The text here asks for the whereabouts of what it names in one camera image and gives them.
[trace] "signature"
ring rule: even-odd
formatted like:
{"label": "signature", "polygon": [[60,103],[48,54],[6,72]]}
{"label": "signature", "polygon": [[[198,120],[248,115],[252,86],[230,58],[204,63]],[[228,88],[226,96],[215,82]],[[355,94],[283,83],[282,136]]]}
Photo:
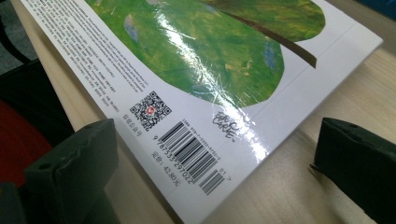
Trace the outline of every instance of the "signature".
{"label": "signature", "polygon": [[226,138],[230,138],[233,142],[233,139],[236,135],[236,132],[239,128],[236,125],[236,122],[232,121],[230,116],[224,114],[223,112],[219,112],[212,120],[212,122],[219,126],[222,132],[225,133]]}

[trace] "table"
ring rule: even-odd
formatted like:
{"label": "table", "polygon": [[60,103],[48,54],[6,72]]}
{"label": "table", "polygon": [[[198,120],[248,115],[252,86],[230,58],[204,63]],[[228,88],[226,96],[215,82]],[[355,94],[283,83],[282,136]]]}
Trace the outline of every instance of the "table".
{"label": "table", "polygon": [[[64,59],[21,4],[11,0],[75,130],[104,119]],[[332,181],[309,168],[321,119],[356,123],[396,143],[396,22],[352,0],[329,0],[384,38],[363,63],[206,221],[374,223]],[[126,146],[106,187],[121,223],[174,223],[177,215]]]}

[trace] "green leaf illustration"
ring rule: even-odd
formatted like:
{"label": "green leaf illustration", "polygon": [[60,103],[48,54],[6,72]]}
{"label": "green leaf illustration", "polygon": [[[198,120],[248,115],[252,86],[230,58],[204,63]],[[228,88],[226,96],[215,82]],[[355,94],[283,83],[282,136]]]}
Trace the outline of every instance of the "green leaf illustration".
{"label": "green leaf illustration", "polygon": [[[235,107],[267,100],[284,72],[280,40],[261,28],[291,42],[311,38],[324,26],[324,20],[316,21],[323,18],[321,11],[309,0],[87,2],[163,81],[208,102]],[[293,11],[292,15],[300,15],[302,21],[296,23],[292,15],[280,17],[282,13],[274,8],[285,10],[285,14]],[[319,16],[306,17],[305,13]],[[271,18],[276,22],[267,23]],[[311,30],[312,23],[320,25]],[[296,24],[304,29],[284,29]]]}

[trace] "book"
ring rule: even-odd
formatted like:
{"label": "book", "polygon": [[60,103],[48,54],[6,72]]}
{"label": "book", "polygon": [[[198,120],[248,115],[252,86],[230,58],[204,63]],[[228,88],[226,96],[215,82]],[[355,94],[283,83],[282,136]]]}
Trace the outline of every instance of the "book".
{"label": "book", "polygon": [[322,0],[22,2],[187,223],[382,42]]}

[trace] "painted leaf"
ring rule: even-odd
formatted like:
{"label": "painted leaf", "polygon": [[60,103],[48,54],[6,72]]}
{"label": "painted leaf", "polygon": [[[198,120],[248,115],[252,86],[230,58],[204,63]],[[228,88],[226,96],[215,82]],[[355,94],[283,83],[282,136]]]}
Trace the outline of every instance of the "painted leaf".
{"label": "painted leaf", "polygon": [[213,1],[87,2],[158,77],[195,97],[217,105],[255,105],[267,100],[282,78],[280,45],[229,15],[247,12],[219,9]]}

